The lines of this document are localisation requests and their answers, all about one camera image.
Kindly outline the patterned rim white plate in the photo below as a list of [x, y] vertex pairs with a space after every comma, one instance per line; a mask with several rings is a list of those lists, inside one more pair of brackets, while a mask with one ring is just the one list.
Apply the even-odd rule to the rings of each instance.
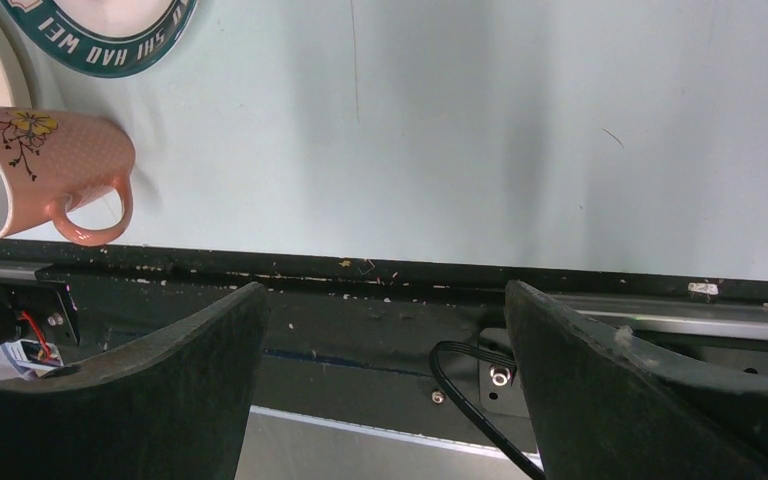
[[193, 0], [2, 0], [18, 28], [49, 57], [96, 78], [139, 74], [179, 40]]

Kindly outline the pink ceramic mug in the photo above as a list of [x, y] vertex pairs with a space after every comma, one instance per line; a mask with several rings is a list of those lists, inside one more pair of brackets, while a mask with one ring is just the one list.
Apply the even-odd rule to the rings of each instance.
[[[129, 226], [136, 151], [128, 135], [104, 118], [65, 111], [0, 107], [0, 240], [50, 223], [66, 240], [100, 246]], [[91, 229], [70, 219], [110, 192], [121, 217]]]

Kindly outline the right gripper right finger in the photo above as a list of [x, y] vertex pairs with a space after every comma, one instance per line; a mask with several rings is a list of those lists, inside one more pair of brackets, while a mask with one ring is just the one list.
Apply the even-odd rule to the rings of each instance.
[[504, 316], [549, 479], [768, 479], [768, 376], [696, 360], [518, 281]]

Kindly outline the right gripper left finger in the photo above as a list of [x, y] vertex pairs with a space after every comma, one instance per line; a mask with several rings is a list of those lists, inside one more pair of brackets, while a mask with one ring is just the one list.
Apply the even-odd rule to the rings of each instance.
[[269, 308], [256, 282], [38, 380], [0, 381], [0, 479], [231, 479]]

